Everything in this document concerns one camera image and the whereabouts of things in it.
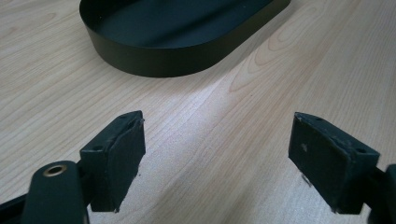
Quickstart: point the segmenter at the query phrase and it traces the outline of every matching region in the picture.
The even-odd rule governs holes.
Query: black tray
[[[122,71],[178,77],[223,59],[290,0],[81,0],[99,55]]]

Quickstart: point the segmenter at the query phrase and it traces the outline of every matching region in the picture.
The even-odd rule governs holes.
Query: black plastic part
[[[385,198],[392,223],[396,223],[396,164],[388,166],[385,179]]]
[[[94,192],[92,211],[120,210],[146,153],[143,121],[141,111],[119,116],[80,151],[78,165],[92,176],[92,181],[86,180],[91,186],[83,190]]]
[[[289,157],[336,213],[359,214],[379,153],[328,121],[295,113]]]
[[[368,217],[369,224],[391,224],[391,207],[387,199],[392,198],[388,191],[388,174],[378,168],[374,169],[361,185],[364,190],[364,202],[372,208]]]
[[[88,206],[97,193],[95,189],[95,179],[92,174],[84,171],[81,164],[81,161],[77,163],[79,180],[81,182],[81,190],[84,204],[85,206]]]
[[[81,0],[99,55],[144,77],[178,77],[223,59],[290,0]]]
[[[89,223],[75,163],[57,161],[35,172],[26,197],[21,223]]]
[[[18,224],[21,223],[21,215],[25,204],[26,194],[15,198],[9,202],[0,204],[0,223]]]

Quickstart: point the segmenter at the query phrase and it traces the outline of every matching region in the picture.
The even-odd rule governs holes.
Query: wooden table
[[[0,203],[39,167],[78,161],[142,110],[147,154],[118,214],[95,223],[365,223],[331,212],[288,159],[293,113],[396,162],[396,1],[292,0],[224,60],[186,77],[123,73],[96,53],[78,0],[0,2]]]

